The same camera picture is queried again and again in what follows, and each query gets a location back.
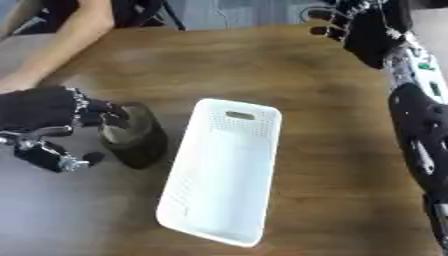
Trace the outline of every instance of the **human arm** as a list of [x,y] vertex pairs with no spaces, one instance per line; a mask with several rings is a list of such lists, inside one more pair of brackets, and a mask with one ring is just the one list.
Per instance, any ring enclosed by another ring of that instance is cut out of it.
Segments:
[[114,27],[111,0],[78,0],[79,9],[51,41],[13,73],[0,80],[0,92],[28,89],[98,41]]

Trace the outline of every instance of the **black robotic glove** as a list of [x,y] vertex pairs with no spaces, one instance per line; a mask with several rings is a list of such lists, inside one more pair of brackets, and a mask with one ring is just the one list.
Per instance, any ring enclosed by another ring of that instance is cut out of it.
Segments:
[[311,18],[329,21],[311,34],[342,42],[369,67],[381,69],[387,54],[405,41],[412,27],[408,0],[327,0],[328,10],[311,10]]
[[77,89],[52,86],[0,95],[0,143],[14,155],[54,172],[91,167],[103,158],[98,152],[71,156],[63,147],[42,138],[70,136],[74,127],[128,127],[128,114],[119,105],[90,99]]

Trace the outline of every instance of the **white plastic basket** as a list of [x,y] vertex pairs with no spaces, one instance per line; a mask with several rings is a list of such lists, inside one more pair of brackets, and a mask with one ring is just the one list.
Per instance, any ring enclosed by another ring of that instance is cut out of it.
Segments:
[[281,119],[272,107],[199,101],[157,208],[159,223],[255,246],[263,235]]

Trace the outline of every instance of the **wooden table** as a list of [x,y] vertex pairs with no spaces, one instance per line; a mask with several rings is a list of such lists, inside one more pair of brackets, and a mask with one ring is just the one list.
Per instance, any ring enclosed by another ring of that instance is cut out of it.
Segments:
[[[0,47],[0,74],[46,36]],[[148,103],[171,153],[145,171],[111,156],[53,174],[0,154],[0,255],[438,255],[386,107],[386,81],[305,26],[112,33],[51,82]],[[280,109],[284,123],[266,232],[240,249],[159,226],[154,209],[195,103],[206,97]],[[94,130],[64,142],[100,148]]]

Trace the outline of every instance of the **basket handle hole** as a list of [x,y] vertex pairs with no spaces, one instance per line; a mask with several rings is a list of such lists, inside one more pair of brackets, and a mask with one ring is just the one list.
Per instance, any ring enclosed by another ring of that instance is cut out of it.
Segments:
[[235,111],[227,111],[226,116],[231,118],[238,118],[244,120],[255,120],[255,116],[247,113],[235,112]]

